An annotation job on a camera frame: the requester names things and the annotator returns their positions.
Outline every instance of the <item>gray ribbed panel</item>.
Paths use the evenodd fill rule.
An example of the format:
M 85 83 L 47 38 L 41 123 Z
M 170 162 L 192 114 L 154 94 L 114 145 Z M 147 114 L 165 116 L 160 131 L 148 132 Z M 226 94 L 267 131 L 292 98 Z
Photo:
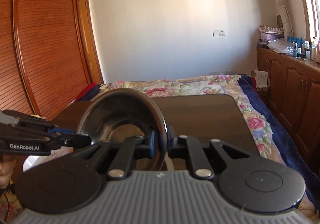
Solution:
M 188 171 L 134 171 L 111 181 L 100 196 L 81 210 L 45 215 L 25 210 L 13 224 L 299 224 L 309 221 L 296 210 L 276 216 L 256 215 L 228 204 L 211 182 Z

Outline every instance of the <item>human hand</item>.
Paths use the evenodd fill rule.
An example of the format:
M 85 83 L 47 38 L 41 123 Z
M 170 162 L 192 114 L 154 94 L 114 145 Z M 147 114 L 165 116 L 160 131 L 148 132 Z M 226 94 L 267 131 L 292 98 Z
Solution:
M 3 162 L 0 162 L 0 189 L 5 189 L 13 173 L 13 168 L 16 164 L 14 155 L 3 155 Z

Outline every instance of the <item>light switch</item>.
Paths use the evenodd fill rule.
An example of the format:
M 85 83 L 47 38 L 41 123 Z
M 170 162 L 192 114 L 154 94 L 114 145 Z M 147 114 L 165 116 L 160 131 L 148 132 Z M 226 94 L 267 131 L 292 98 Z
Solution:
M 213 36 L 219 36 L 219 30 L 214 30 L 213 31 Z

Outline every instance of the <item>brown tabletop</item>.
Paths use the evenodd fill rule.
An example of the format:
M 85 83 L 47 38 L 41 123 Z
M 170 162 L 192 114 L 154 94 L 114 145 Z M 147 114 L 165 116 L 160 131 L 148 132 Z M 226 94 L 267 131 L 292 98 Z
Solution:
M 177 135 L 195 136 L 203 143 L 213 138 L 221 139 L 259 155 L 250 130 L 231 96 L 215 94 L 153 100 L 160 108 L 167 126 L 172 126 Z M 73 103 L 59 113 L 52 123 L 76 130 L 90 104 L 89 101 Z

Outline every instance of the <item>silver screw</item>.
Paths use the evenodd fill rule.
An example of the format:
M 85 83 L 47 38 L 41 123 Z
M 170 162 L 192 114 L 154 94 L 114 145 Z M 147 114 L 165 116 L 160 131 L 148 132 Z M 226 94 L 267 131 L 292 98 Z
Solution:
M 209 177 L 212 172 L 209 169 L 198 169 L 196 170 L 196 175 L 199 177 Z
M 121 169 L 113 169 L 109 171 L 108 174 L 113 178 L 119 178 L 124 176 L 124 171 L 122 171 Z

